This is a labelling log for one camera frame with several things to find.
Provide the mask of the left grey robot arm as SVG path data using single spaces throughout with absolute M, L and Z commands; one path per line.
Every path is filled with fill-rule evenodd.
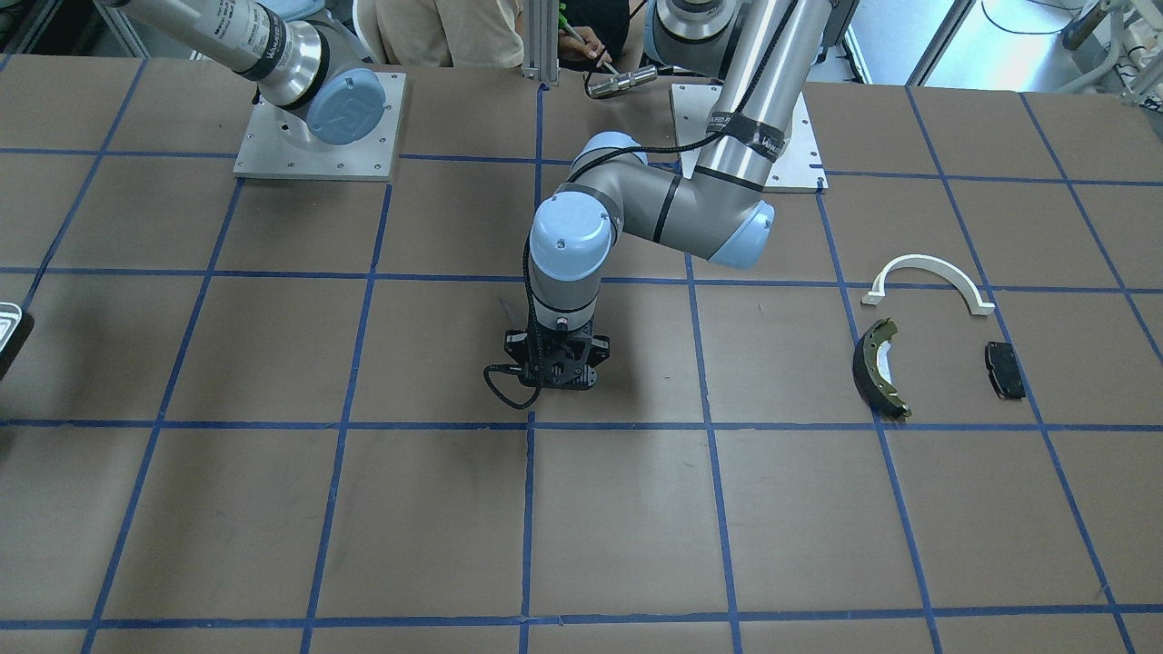
M 636 236 L 711 263 L 752 266 L 775 211 L 761 199 L 780 159 L 802 83 L 834 1 L 651 1 L 644 47 L 652 61 L 719 80 L 691 175 L 648 165 L 648 145 L 594 135 L 566 182 L 540 202 L 522 254 L 528 321 L 507 330 L 511 375 L 535 391 L 584 391 L 608 357 L 594 330 L 602 266 L 620 237 Z

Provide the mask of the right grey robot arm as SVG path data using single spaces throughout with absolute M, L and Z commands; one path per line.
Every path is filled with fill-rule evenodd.
M 104 1 L 254 81 L 259 95 L 347 145 L 381 123 L 386 92 L 361 40 L 323 1 Z

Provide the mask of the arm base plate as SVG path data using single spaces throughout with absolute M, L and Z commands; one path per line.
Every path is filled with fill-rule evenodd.
M 721 87 L 675 83 L 671 86 L 671 111 L 677 145 L 693 144 L 705 136 L 709 111 L 716 104 Z M 789 123 L 789 140 L 782 157 L 768 175 L 768 193 L 814 193 L 830 187 L 820 157 L 813 125 L 802 95 L 798 95 Z
M 324 144 L 302 120 L 261 99 L 233 173 L 262 182 L 391 182 L 407 74 L 377 72 L 374 77 L 385 91 L 381 122 L 352 144 Z

